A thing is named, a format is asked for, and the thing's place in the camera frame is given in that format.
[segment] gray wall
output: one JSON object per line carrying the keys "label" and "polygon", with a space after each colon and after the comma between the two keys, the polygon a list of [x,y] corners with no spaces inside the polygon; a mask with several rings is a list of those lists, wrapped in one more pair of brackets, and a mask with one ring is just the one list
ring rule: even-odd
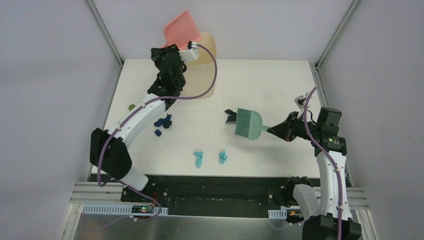
{"label": "gray wall", "polygon": [[318,60],[351,0],[95,0],[124,58],[150,58],[186,9],[220,59]]}
{"label": "gray wall", "polygon": [[321,69],[382,240],[423,239],[424,1],[364,0]]}
{"label": "gray wall", "polygon": [[52,240],[118,66],[84,1],[0,3],[1,239]]}

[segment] white table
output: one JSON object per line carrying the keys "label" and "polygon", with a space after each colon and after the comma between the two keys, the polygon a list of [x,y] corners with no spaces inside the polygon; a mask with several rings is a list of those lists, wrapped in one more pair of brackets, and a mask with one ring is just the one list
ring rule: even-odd
{"label": "white table", "polygon": [[[314,79],[307,61],[219,59],[214,94],[205,99],[177,100],[168,110],[172,126],[154,133],[153,122],[129,148],[132,164],[148,175],[319,178],[314,148],[301,138],[286,142],[263,132],[248,140],[234,134],[235,124],[225,124],[226,109],[258,111],[265,125],[283,122],[298,111],[294,98],[309,92]],[[106,126],[118,122],[128,106],[138,104],[156,79],[150,59],[126,59],[113,97]],[[318,117],[318,96],[310,110]],[[225,150],[228,160],[219,163]],[[194,151],[203,151],[196,169]]]}

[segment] dustpan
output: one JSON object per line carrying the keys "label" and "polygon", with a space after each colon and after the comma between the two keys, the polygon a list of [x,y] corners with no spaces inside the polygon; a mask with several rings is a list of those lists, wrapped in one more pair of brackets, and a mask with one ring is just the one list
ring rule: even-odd
{"label": "dustpan", "polygon": [[184,11],[163,27],[166,43],[162,48],[176,44],[180,50],[187,47],[189,41],[199,42],[202,36],[190,15],[189,10]]}

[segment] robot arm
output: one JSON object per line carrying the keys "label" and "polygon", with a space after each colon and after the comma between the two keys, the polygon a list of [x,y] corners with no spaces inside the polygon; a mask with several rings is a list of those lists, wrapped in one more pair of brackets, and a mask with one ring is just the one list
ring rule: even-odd
{"label": "robot arm", "polygon": [[199,50],[195,42],[189,42],[187,49],[181,51],[175,44],[165,48],[151,49],[151,59],[157,69],[159,69],[156,80],[147,90],[147,95],[143,100],[127,116],[110,126],[107,130],[97,128],[91,133],[90,162],[93,165],[98,167],[100,154],[105,142],[119,129],[107,146],[101,170],[112,178],[121,180],[134,187],[136,190],[141,191],[146,186],[148,178],[132,167],[128,148],[141,131],[167,111],[176,100],[161,99],[151,102],[148,106],[146,106],[146,103],[158,97],[180,96],[186,84],[183,75],[187,70],[185,63],[197,60],[198,56]]}
{"label": "robot arm", "polygon": [[[296,137],[310,141],[311,139],[305,129],[304,121],[307,120],[298,117],[298,115],[299,112],[297,111],[291,112],[284,122],[270,127],[267,130],[268,133],[287,142],[293,141]],[[307,123],[313,138],[330,154],[337,164],[337,170],[342,179],[341,189],[339,189],[337,174],[332,162],[313,142],[311,144],[315,149],[321,182],[320,199],[317,199],[314,189],[309,185],[297,184],[292,189],[285,189],[285,191],[291,191],[291,193],[285,192],[284,195],[291,195],[304,215],[303,240],[336,239],[339,205],[343,207],[341,215],[342,239],[357,240],[362,234],[361,225],[353,222],[348,204],[345,183],[346,141],[343,137],[337,136],[341,116],[342,113],[336,109],[322,107],[317,124],[313,122]],[[339,191],[342,191],[343,195],[341,204],[339,204]]]}

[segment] green object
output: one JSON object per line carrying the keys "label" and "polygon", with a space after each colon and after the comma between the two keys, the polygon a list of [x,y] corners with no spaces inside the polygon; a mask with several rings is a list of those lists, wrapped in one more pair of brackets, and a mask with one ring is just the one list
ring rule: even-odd
{"label": "green object", "polygon": [[235,120],[235,134],[250,140],[258,139],[262,131],[270,127],[262,125],[262,116],[257,111],[237,108]]}
{"label": "green object", "polygon": [[135,105],[135,104],[131,104],[131,105],[129,105],[129,106],[128,106],[128,110],[130,110],[130,111],[131,111],[131,110],[133,110],[135,107],[136,107],[136,105]]}

